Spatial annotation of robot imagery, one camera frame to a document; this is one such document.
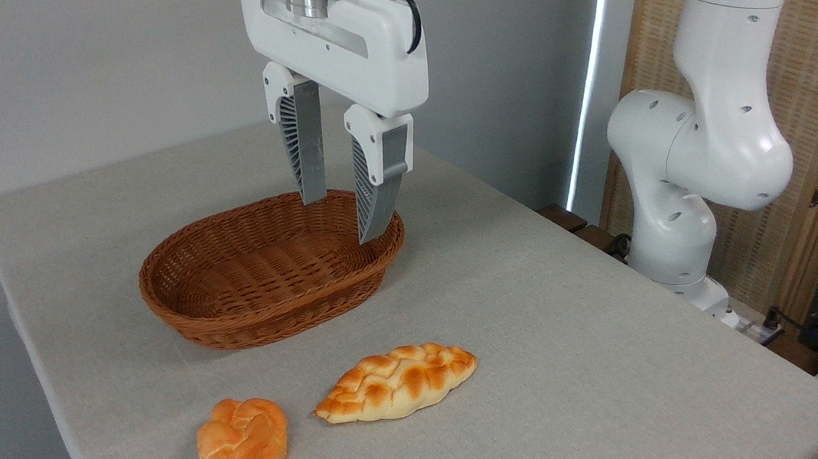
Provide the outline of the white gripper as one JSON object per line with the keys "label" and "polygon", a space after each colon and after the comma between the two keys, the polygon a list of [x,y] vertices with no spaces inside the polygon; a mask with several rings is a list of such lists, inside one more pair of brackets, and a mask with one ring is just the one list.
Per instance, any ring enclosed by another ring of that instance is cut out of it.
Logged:
{"label": "white gripper", "polygon": [[263,73],[267,114],[282,132],[306,206],[328,195],[318,83],[358,103],[344,113],[357,230],[360,244],[376,239],[389,225],[403,175],[413,169],[414,120],[404,113],[429,95],[427,47],[408,52],[412,9],[399,0],[337,0],[316,19],[297,17],[284,0],[241,6],[253,50],[271,60]]}

